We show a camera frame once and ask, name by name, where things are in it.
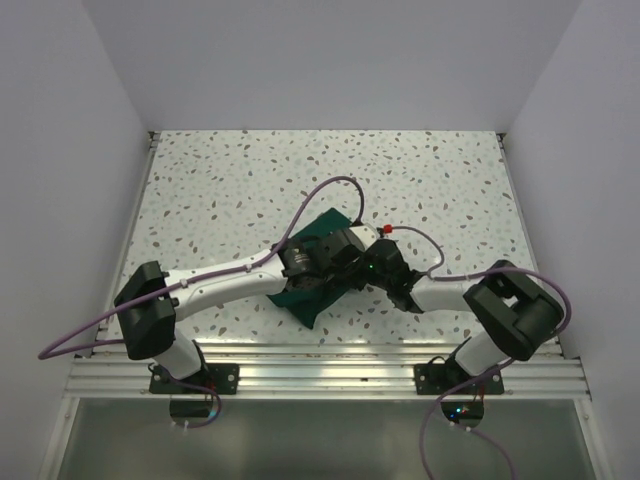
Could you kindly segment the green surgical cloth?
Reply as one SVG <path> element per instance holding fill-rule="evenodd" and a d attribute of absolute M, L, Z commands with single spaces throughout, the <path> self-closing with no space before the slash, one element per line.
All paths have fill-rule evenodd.
<path fill-rule="evenodd" d="M 315 220 L 292 235 L 293 239 L 311 243 L 311 237 L 324 238 L 332 231 L 347 228 L 351 221 L 335 208 L 320 214 Z M 304 327 L 313 329 L 317 316 L 349 290 L 345 286 L 323 285 L 308 291 L 282 292 L 267 298 L 279 308 L 286 309 Z"/>

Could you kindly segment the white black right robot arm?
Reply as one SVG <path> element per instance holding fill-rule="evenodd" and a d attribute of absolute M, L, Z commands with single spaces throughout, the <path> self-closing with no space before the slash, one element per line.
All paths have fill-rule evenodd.
<path fill-rule="evenodd" d="M 395 308 L 414 314 L 469 312 L 482 331 L 464 340 L 444 360 L 418 368 L 441 393 L 468 392 L 514 361 L 527 361 L 571 317 L 565 293 L 539 274 L 499 260 L 488 270 L 439 276 L 436 268 L 411 268 L 396 243 L 377 240 L 358 260 L 353 286 L 383 290 Z"/>

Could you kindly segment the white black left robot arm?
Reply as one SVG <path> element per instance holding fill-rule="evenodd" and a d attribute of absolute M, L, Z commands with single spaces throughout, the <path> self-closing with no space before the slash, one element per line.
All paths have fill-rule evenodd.
<path fill-rule="evenodd" d="M 268 296 L 311 328 L 349 288 L 358 262 L 377 240 L 364 224 L 325 236 L 287 239 L 253 256 L 192 270 L 141 265 L 114 305 L 127 355 L 152 360 L 185 392 L 201 390 L 208 369 L 200 347 L 177 323 L 214 306 Z"/>

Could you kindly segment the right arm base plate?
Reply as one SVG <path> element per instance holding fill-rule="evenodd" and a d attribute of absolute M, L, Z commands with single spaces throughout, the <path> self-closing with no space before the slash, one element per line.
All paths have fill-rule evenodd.
<path fill-rule="evenodd" d="M 440 396 L 455 389 L 453 394 L 460 395 L 502 395 L 505 393 L 503 379 L 500 373 L 493 374 L 488 379 L 476 380 L 473 384 L 460 387 L 468 381 L 470 376 L 458 367 L 446 363 L 422 363 L 413 366 L 413 379 L 417 395 Z"/>

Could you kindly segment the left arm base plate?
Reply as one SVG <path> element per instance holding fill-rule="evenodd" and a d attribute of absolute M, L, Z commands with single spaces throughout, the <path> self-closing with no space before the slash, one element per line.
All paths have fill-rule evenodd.
<path fill-rule="evenodd" d="M 213 390 L 219 395 L 235 395 L 240 378 L 240 367 L 235 363 L 207 363 L 200 371 L 177 381 L 160 365 L 150 364 L 148 370 L 152 394 L 190 395 Z"/>

